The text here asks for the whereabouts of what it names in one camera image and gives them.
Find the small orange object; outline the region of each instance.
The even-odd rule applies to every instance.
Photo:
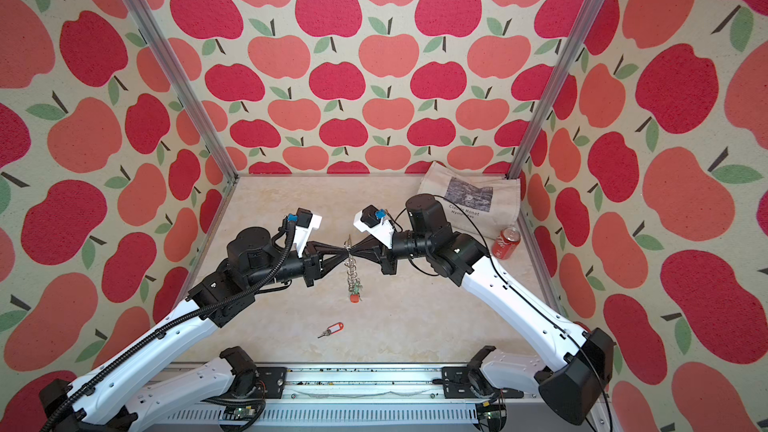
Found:
[[[341,322],[336,322],[334,325],[331,325],[330,327],[328,327],[325,332],[322,332],[318,338],[335,334],[336,332],[342,330],[343,328],[344,328],[344,324],[342,324]]]

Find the apple wallpaper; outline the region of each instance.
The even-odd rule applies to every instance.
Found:
[[[27,432],[170,310],[226,181],[120,0],[0,0],[0,35],[0,430]]]
[[[626,432],[768,430],[768,0],[607,4],[523,213],[567,315],[618,342]]]
[[[506,172],[582,1],[148,3],[180,61],[200,58],[192,87],[240,173],[331,174],[424,173],[433,160]],[[606,3],[590,53],[618,17]],[[570,77],[558,114],[575,101]]]

